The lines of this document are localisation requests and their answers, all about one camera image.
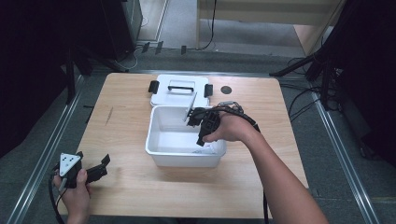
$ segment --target robotic hand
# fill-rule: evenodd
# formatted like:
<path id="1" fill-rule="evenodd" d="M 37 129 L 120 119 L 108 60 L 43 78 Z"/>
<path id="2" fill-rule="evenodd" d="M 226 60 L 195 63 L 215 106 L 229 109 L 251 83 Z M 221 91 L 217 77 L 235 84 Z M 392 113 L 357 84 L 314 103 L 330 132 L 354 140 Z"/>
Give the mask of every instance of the robotic hand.
<path id="1" fill-rule="evenodd" d="M 205 109 L 202 107 L 196 107 L 194 109 L 190 108 L 187 114 L 187 117 L 189 117 L 187 125 L 201 125 L 201 130 L 198 134 L 197 145 L 202 147 L 205 144 L 205 142 L 202 140 L 203 137 L 213 133 L 220 126 L 220 111 L 224 111 L 247 120 L 258 132 L 260 132 L 259 125 L 256 123 L 256 121 L 246 115 L 242 109 L 242 106 L 237 102 L 221 102 L 217 106 L 214 106 L 210 109 Z"/>

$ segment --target round black object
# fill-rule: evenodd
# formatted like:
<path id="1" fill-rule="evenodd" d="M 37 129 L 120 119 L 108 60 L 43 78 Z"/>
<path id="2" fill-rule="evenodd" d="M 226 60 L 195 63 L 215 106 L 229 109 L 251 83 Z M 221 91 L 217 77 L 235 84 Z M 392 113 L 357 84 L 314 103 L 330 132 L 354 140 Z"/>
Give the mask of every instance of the round black object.
<path id="1" fill-rule="evenodd" d="M 224 94 L 230 94 L 233 90 L 229 86 L 223 86 L 221 87 L 221 92 Z"/>

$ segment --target forearm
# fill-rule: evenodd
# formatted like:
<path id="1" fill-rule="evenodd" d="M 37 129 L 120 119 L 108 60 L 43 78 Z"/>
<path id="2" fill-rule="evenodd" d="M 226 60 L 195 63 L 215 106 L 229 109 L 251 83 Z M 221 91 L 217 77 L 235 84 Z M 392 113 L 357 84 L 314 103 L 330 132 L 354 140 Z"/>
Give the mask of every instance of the forearm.
<path id="1" fill-rule="evenodd" d="M 327 223 L 307 189 L 260 133 L 247 133 L 243 142 L 256 164 L 276 223 Z"/>

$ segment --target black latch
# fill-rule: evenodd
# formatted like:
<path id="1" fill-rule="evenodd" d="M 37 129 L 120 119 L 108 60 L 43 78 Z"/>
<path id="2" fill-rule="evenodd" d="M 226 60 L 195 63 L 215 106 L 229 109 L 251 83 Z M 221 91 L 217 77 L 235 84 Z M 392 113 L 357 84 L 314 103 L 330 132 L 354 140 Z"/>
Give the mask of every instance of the black latch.
<path id="1" fill-rule="evenodd" d="M 153 80 L 149 83 L 148 92 L 152 92 L 157 94 L 158 88 L 160 87 L 160 82 L 157 80 Z"/>
<path id="2" fill-rule="evenodd" d="M 213 95 L 213 85 L 212 84 L 205 84 L 205 92 L 204 97 L 208 97 Z"/>

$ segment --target wrist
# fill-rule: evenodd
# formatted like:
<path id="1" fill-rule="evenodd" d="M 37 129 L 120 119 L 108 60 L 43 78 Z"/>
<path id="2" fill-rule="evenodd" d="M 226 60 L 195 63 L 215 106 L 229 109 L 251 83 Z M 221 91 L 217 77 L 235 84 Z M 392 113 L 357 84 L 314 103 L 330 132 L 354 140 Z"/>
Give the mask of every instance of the wrist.
<path id="1" fill-rule="evenodd" d="M 249 143 L 257 141 L 260 138 L 263 138 L 262 134 L 257 132 L 257 130 L 253 128 L 253 126 L 249 126 L 242 132 L 240 136 L 240 141 L 243 142 L 245 145 L 249 145 Z"/>
<path id="2" fill-rule="evenodd" d="M 67 224 L 85 224 L 88 222 L 90 214 L 87 212 L 79 212 L 69 214 Z"/>

